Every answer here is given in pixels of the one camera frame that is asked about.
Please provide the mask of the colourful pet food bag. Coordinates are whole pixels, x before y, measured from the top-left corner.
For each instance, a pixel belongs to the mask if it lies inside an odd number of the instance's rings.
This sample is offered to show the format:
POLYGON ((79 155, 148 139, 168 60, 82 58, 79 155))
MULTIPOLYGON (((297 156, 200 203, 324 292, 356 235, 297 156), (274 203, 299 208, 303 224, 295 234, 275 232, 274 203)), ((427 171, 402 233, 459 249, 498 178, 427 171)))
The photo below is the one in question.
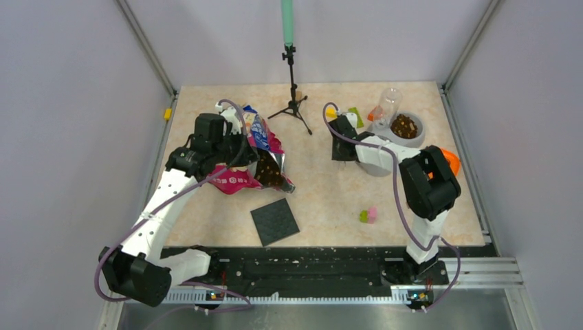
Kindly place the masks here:
POLYGON ((295 185, 284 171, 285 152, 281 141, 250 105, 244 106, 243 111, 247 140, 250 143, 246 154, 251 162, 233 166, 214 178, 211 184, 227 195, 233 195, 244 188, 294 192, 295 185))

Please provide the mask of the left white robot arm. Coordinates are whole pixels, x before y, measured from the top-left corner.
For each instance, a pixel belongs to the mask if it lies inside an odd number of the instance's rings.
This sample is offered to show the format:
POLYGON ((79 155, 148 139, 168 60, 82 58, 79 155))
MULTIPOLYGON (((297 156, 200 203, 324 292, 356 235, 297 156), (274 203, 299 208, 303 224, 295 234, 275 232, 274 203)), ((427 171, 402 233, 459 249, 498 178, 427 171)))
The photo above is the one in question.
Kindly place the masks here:
POLYGON ((197 277, 216 282, 220 265, 198 247, 162 256, 165 242, 188 200, 202 185, 233 166, 255 161, 248 141, 244 110, 229 107, 203 113, 195 120, 185 145, 170 153, 153 196, 125 237, 100 254, 98 274, 120 300, 132 299, 156 307, 170 288, 197 277))

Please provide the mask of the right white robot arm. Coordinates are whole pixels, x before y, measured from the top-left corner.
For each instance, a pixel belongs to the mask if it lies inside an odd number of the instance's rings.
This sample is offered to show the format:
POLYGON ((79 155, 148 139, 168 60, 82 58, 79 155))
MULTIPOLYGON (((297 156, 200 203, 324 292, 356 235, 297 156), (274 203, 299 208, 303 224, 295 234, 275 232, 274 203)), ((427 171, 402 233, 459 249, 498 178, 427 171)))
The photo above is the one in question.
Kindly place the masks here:
POLYGON ((461 187, 442 150, 434 145, 410 148, 365 131, 357 133, 347 114, 325 122, 333 150, 345 162, 389 171, 399 218, 410 241, 403 264, 405 278, 422 283, 437 260, 445 219, 461 195, 461 187))

